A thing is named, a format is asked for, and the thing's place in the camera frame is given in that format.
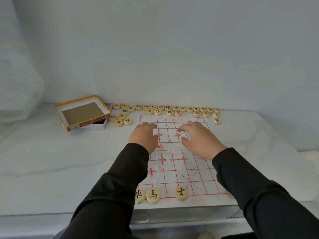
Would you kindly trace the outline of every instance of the person's right arm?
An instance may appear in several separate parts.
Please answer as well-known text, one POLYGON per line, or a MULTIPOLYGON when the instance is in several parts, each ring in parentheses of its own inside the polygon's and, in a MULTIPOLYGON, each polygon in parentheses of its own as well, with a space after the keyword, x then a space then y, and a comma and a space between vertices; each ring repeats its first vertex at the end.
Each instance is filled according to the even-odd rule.
POLYGON ((198 122, 178 130, 189 133, 191 140, 182 142, 190 152, 212 160, 217 180, 235 197, 258 238, 319 238, 319 220, 234 148, 227 148, 198 122))

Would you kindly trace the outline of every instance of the person's left arm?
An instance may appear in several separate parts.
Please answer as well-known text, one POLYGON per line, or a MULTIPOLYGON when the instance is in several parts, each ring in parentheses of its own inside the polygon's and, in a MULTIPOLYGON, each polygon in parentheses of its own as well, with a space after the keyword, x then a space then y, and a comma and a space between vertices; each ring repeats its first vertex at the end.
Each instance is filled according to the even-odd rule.
POLYGON ((153 136, 156 127, 143 123, 135 128, 109 171, 78 206, 60 239, 124 238, 125 233, 131 233, 135 190, 147 176, 149 154, 158 142, 153 136))

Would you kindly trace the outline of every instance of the gray wall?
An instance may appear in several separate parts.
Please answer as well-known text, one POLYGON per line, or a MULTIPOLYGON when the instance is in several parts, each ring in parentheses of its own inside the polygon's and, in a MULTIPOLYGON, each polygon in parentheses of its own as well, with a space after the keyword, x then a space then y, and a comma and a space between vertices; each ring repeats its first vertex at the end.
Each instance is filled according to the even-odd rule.
POLYGON ((259 112, 319 149, 319 0, 14 0, 46 102, 259 112))

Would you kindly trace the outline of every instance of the black chinese character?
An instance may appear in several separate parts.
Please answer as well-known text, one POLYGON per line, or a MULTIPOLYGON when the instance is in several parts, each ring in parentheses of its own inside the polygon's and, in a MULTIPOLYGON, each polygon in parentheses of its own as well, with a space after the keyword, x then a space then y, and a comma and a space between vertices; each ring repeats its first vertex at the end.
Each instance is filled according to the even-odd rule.
POLYGON ((180 193, 180 195, 183 195, 182 192, 184 191, 184 189, 181 188, 180 191, 178 191, 178 193, 180 193))
POLYGON ((157 199, 157 194, 155 194, 154 190, 152 190, 152 196, 150 196, 150 197, 155 197, 155 199, 157 199))
POLYGON ((139 196, 142 196, 142 193, 140 192, 140 190, 135 192, 136 199, 138 199, 139 196))

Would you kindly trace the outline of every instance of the barcode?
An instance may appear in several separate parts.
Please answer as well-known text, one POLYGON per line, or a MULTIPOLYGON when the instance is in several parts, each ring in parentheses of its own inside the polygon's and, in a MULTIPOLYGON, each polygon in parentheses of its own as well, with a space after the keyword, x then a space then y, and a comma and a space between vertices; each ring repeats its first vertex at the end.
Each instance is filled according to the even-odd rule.
POLYGON ((71 127, 69 127, 69 131, 72 131, 72 130, 77 129, 79 127, 80 127, 80 125, 71 126, 71 127))

